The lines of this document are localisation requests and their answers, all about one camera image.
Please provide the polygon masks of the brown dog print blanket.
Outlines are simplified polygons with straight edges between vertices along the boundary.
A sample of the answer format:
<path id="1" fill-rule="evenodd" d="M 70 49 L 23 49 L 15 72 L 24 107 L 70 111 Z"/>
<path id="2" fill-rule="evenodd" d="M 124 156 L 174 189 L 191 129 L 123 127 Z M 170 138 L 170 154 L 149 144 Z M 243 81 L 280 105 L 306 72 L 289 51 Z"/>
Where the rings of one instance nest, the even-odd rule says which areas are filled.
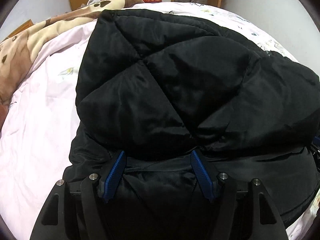
<path id="1" fill-rule="evenodd" d="M 130 8 L 143 0 L 104 0 L 37 23 L 1 42 L 1 125 L 13 93 L 29 73 L 43 45 L 76 26 L 97 19 L 107 10 Z"/>

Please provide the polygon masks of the wooden headboard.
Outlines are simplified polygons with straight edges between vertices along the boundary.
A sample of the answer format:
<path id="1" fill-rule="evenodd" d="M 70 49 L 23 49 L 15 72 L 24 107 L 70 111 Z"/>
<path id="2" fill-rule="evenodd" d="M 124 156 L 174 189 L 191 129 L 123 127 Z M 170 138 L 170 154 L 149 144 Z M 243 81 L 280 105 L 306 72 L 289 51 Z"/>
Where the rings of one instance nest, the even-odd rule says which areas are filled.
<path id="1" fill-rule="evenodd" d="M 27 35 L 27 29 L 29 29 L 30 27 L 32 27 L 34 24 L 32 22 L 32 20 L 27 20 L 26 22 L 24 22 L 22 25 L 20 25 L 17 29 L 15 29 L 11 34 L 9 34 L 4 40 L 8 40 L 8 39 L 12 39 L 13 41 L 18 39 L 18 38 L 23 38 L 26 39 L 28 38 Z"/>

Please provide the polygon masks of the black puffer jacket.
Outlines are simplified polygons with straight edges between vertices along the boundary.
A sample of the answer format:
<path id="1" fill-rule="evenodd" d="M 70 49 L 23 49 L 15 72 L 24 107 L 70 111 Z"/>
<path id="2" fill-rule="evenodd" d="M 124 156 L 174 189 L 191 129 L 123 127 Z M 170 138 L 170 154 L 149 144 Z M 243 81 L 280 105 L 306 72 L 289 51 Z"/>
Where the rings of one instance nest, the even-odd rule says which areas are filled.
<path id="1" fill-rule="evenodd" d="M 198 197 L 192 151 L 237 180 L 260 179 L 286 226 L 319 189 L 309 151 L 319 77 L 209 20 L 104 10 L 75 104 L 80 125 L 63 177 L 82 180 L 124 152 L 117 200 Z"/>

